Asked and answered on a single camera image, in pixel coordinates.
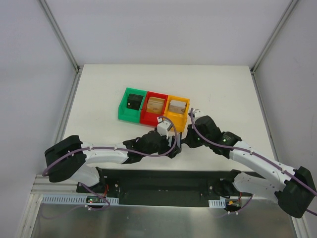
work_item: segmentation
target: small box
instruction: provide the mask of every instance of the small box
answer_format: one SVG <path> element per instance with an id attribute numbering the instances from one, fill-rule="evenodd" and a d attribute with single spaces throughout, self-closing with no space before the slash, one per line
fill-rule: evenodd
<path id="1" fill-rule="evenodd" d="M 127 100 L 127 108 L 138 111 L 141 107 L 143 97 L 142 95 L 130 93 Z"/>
<path id="2" fill-rule="evenodd" d="M 172 113 L 184 114 L 186 110 L 187 103 L 172 100 L 169 103 L 168 110 Z"/>
<path id="3" fill-rule="evenodd" d="M 165 100 L 163 98 L 150 97 L 147 103 L 147 113 L 161 114 Z"/>

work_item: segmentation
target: yellow bin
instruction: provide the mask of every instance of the yellow bin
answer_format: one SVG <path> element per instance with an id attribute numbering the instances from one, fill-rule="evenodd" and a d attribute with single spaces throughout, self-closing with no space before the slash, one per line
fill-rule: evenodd
<path id="1" fill-rule="evenodd" d="M 186 103 L 186 109 L 185 109 L 184 114 L 173 113 L 173 112 L 169 111 L 170 101 L 172 101 L 172 100 Z M 187 123 L 187 116 L 188 116 L 187 114 L 188 114 L 188 110 L 189 110 L 189 104 L 190 104 L 190 100 L 187 98 L 180 98 L 180 97 L 171 96 L 171 95 L 169 95 L 167 98 L 164 116 L 168 117 L 169 119 L 172 120 L 172 122 L 175 124 L 176 130 L 178 132 L 184 132 L 184 130 L 185 130 L 185 126 Z"/>

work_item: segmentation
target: white tabletop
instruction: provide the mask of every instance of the white tabletop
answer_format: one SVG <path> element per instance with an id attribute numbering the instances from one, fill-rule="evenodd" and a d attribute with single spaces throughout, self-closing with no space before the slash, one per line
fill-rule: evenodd
<path id="1" fill-rule="evenodd" d="M 83 68 L 64 138 L 76 134 L 81 141 L 115 144 L 153 129 L 119 121 L 118 106 L 126 87 L 190 99 L 222 131 L 239 135 L 273 159 L 258 98 L 247 66 L 86 64 Z M 182 146 L 181 154 L 145 157 L 130 165 L 97 164 L 101 168 L 229 171 L 249 168 L 216 155 L 207 147 Z"/>

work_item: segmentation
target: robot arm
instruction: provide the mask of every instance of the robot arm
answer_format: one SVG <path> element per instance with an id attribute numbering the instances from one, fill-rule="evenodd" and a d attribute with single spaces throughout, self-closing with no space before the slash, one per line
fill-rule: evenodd
<path id="1" fill-rule="evenodd" d="M 221 132 L 214 121 L 204 115 L 202 111 L 194 110 L 191 113 L 193 113 L 191 119 L 195 128 L 192 124 L 188 125 L 188 133 L 182 143 L 187 144 L 190 148 L 208 146 L 216 154 L 237 161 L 263 177 L 253 177 L 241 171 L 232 170 L 230 176 L 220 181 L 215 187 L 218 194 L 227 196 L 235 188 L 240 192 L 256 194 L 275 201 L 289 215 L 296 218 L 302 217 L 313 200 L 314 194 L 283 171 L 287 171 L 316 191 L 309 170 L 304 167 L 296 170 L 278 161 L 268 160 L 239 136 L 231 132 Z M 210 143 L 203 140 L 202 137 L 209 140 Z"/>
<path id="2" fill-rule="evenodd" d="M 132 164 L 153 153 L 173 158 L 181 152 L 181 135 L 169 136 L 172 124 L 167 120 L 158 121 L 155 130 L 115 145 L 82 142 L 78 135 L 72 135 L 45 151 L 47 169 L 43 175 L 49 176 L 50 182 L 71 179 L 91 187 L 103 183 L 104 179 L 101 169 L 92 167 L 95 163 Z"/>

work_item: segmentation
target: white enclosure wall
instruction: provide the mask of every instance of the white enclosure wall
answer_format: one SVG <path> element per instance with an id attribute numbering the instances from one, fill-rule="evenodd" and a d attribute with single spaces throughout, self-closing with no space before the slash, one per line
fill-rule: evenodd
<path id="1" fill-rule="evenodd" d="M 290 0 L 47 0 L 79 65 L 252 66 Z"/>
<path id="2" fill-rule="evenodd" d="M 302 0 L 256 72 L 280 161 L 317 181 L 317 1 Z M 317 211 L 316 198 L 309 207 Z M 306 213 L 317 233 L 317 217 Z"/>
<path id="3" fill-rule="evenodd" d="M 0 2 L 0 237 L 14 237 L 74 69 L 37 1 Z"/>

